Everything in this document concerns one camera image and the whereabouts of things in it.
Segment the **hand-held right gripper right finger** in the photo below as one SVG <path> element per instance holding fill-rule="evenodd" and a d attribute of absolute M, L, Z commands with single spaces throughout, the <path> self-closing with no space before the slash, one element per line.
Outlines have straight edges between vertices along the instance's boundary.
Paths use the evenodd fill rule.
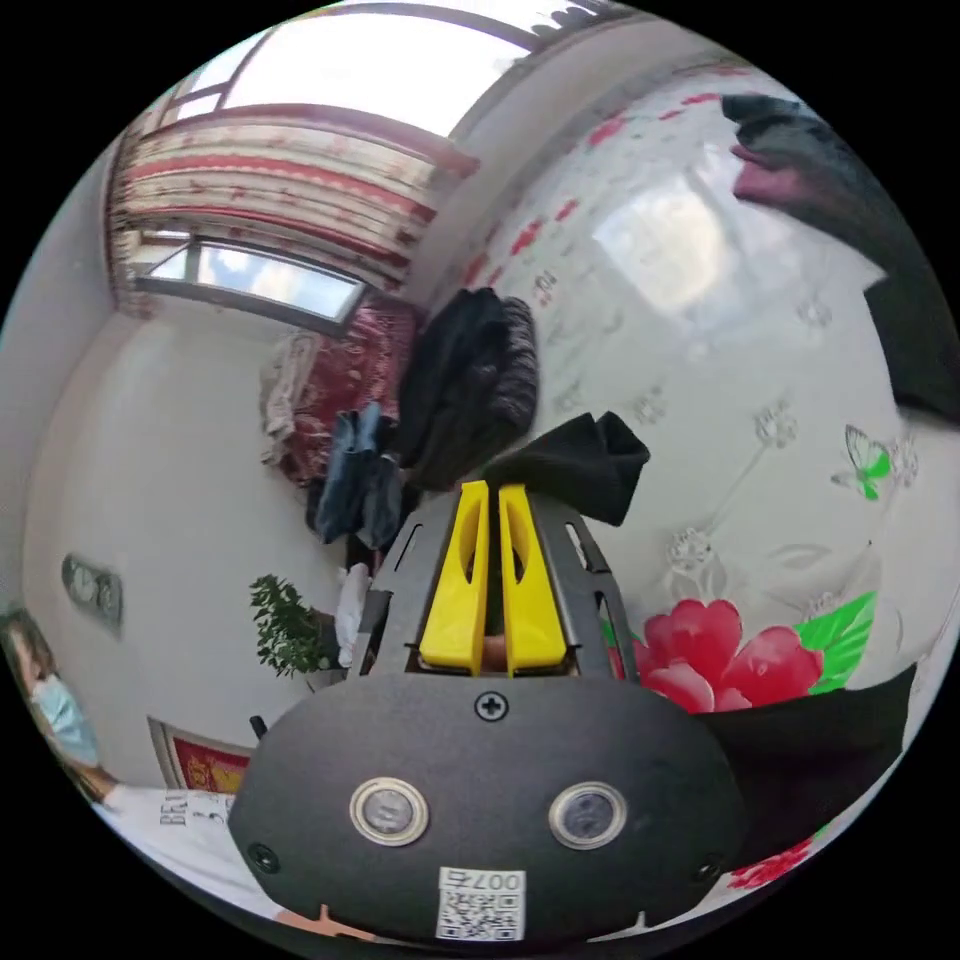
<path fill-rule="evenodd" d="M 551 671 L 566 659 L 566 638 L 525 488 L 499 490 L 499 540 L 507 671 Z"/>

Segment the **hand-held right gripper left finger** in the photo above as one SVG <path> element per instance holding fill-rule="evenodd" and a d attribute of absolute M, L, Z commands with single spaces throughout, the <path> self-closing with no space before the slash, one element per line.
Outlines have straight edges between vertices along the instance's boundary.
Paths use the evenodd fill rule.
<path fill-rule="evenodd" d="M 478 673 L 483 661 L 489 580 L 489 490 L 460 489 L 419 656 L 435 670 Z"/>

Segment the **person's right hand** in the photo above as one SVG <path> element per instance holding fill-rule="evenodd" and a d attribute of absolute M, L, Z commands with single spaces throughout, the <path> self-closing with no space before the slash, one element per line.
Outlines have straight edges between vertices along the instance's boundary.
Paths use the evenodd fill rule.
<path fill-rule="evenodd" d="M 320 916 L 317 919 L 311 920 L 294 912 L 282 910 L 275 916 L 275 921 L 317 935 L 342 937 L 368 942 L 378 941 L 377 936 L 373 933 L 345 925 L 332 919 L 325 905 L 321 907 Z"/>

